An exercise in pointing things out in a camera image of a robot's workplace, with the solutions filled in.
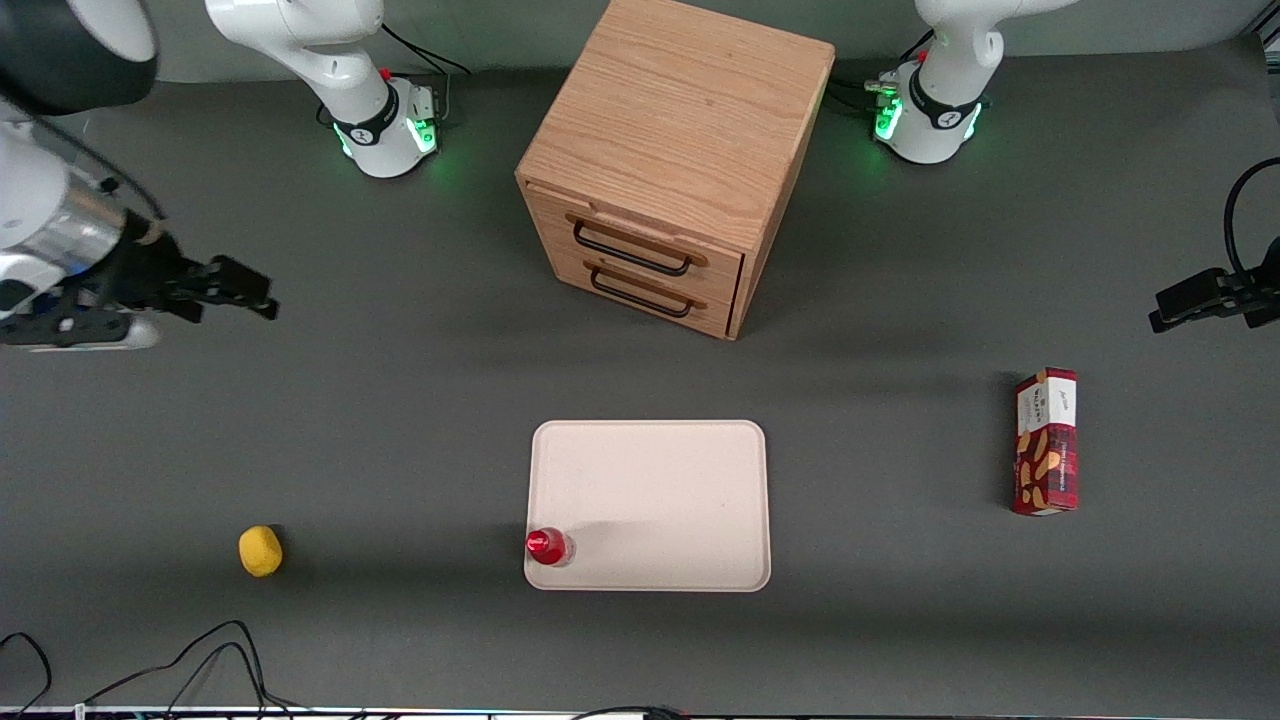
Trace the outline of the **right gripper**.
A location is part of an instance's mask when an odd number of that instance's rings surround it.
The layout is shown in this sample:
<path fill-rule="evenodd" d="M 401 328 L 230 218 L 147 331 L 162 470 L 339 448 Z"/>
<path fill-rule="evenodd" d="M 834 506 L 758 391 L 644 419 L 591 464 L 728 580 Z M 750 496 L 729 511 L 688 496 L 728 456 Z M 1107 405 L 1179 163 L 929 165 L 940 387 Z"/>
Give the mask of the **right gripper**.
<path fill-rule="evenodd" d="M 206 306 L 244 309 L 275 320 L 271 281 L 229 256 L 209 264 L 187 258 L 152 222 L 127 222 L 115 247 L 95 266 L 95 306 L 155 311 L 201 323 Z"/>

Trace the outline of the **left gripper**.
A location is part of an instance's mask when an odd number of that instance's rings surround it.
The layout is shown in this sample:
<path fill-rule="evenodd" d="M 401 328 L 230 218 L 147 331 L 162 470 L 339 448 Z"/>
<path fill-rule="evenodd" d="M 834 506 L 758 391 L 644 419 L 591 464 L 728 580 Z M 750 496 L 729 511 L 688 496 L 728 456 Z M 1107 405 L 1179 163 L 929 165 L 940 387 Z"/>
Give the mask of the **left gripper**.
<path fill-rule="evenodd" d="M 1251 329 L 1279 319 L 1279 245 L 1271 241 L 1258 266 L 1236 274 L 1222 268 L 1210 268 L 1161 290 L 1149 324 L 1156 334 L 1189 322 L 1226 318 L 1242 313 Z"/>

